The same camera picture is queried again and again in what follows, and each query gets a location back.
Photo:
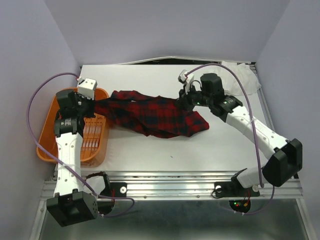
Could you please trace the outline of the red plaid skirt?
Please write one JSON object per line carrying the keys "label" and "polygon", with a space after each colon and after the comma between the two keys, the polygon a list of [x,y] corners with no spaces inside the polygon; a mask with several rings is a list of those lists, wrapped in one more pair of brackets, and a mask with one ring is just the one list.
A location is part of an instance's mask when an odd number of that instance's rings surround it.
{"label": "red plaid skirt", "polygon": [[136,90],[115,90],[110,97],[96,100],[94,111],[114,125],[147,137],[192,137],[210,128],[197,111],[179,109],[175,102],[173,98],[148,96]]}

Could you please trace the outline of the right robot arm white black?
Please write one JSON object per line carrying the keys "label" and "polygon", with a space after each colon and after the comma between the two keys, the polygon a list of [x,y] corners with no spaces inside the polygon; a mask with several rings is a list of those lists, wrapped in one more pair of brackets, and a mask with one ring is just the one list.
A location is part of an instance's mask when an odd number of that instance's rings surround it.
{"label": "right robot arm white black", "polygon": [[200,90],[194,86],[194,76],[186,70],[178,77],[183,88],[179,91],[177,105],[183,110],[195,106],[207,107],[224,123],[237,129],[254,143],[257,153],[267,159],[265,165],[245,168],[235,174],[230,182],[231,192],[242,195],[254,185],[271,184],[281,187],[296,175],[303,166],[303,145],[294,138],[289,140],[263,124],[252,115],[248,106],[235,96],[226,95],[221,78],[215,73],[200,77]]}

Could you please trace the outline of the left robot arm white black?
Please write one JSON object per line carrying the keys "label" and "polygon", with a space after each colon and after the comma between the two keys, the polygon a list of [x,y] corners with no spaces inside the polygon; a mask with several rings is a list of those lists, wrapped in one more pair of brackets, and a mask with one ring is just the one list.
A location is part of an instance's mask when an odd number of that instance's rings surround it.
{"label": "left robot arm white black", "polygon": [[81,147],[85,118],[95,116],[94,90],[61,90],[56,94],[58,111],[54,135],[58,152],[57,182],[54,196],[46,208],[61,227],[94,220],[98,216],[97,198],[85,192],[81,177]]}

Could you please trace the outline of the orange plastic basket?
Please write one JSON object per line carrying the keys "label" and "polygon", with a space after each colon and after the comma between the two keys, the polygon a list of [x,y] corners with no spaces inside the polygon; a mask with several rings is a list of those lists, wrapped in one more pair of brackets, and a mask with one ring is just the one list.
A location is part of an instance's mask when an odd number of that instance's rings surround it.
{"label": "orange plastic basket", "polygon": [[76,100],[81,99],[76,92],[76,88],[65,88],[56,93],[38,140],[48,153],[40,147],[36,148],[36,153],[43,161],[55,163],[56,161],[49,154],[58,156],[59,147],[56,138],[61,137],[62,134],[75,135],[79,132],[82,137],[81,166],[97,167],[103,163],[106,156],[110,125],[104,116],[97,113],[92,118],[78,117],[76,108],[80,106],[72,106]]}

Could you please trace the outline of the white crumpled skirt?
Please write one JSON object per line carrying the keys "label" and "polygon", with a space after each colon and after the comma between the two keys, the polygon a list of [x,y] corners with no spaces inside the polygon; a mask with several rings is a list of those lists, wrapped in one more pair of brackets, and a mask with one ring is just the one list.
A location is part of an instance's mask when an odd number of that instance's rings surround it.
{"label": "white crumpled skirt", "polygon": [[[261,84],[259,83],[257,76],[250,69],[248,64],[238,64],[236,62],[229,61],[222,61],[221,64],[230,69],[237,76],[247,95],[255,94],[261,88]],[[221,68],[219,73],[222,80],[222,86],[226,94],[233,96],[244,95],[236,78],[229,71]]]}

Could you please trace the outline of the aluminium right side rail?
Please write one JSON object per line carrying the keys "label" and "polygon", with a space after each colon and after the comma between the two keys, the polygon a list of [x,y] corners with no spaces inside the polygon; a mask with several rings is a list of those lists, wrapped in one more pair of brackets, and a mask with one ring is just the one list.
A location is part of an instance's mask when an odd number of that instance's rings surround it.
{"label": "aluminium right side rail", "polygon": [[260,87],[257,92],[250,94],[248,98],[251,104],[253,116],[273,132],[275,132],[275,127],[270,115],[263,88]]}

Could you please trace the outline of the aluminium front rail frame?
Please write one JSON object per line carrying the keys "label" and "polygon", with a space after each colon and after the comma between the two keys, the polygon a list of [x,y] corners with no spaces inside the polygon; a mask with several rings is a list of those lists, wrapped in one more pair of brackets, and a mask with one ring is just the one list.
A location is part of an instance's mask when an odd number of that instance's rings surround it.
{"label": "aluminium front rail frame", "polygon": [[[216,182],[229,181],[234,171],[107,171],[111,183],[127,183],[127,196],[138,201],[216,200],[211,196]],[[43,184],[41,199],[53,197],[56,174]],[[265,184],[256,200],[270,199],[273,187]],[[301,199],[303,189],[298,178],[277,187],[274,199]]]}

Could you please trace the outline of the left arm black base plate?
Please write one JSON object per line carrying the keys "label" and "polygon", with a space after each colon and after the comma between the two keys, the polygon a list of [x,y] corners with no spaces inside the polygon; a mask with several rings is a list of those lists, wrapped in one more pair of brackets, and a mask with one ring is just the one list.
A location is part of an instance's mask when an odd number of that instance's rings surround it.
{"label": "left arm black base plate", "polygon": [[99,192],[102,196],[125,198],[127,196],[127,183],[126,182],[111,182],[105,183],[105,186]]}

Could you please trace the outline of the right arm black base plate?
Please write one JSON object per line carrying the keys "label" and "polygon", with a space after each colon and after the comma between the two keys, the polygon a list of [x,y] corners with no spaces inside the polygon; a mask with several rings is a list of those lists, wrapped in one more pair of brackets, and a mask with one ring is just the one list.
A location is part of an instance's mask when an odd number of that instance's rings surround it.
{"label": "right arm black base plate", "polygon": [[243,188],[239,183],[231,181],[217,181],[214,183],[211,196],[215,199],[259,197],[260,192],[254,191],[251,187]]}

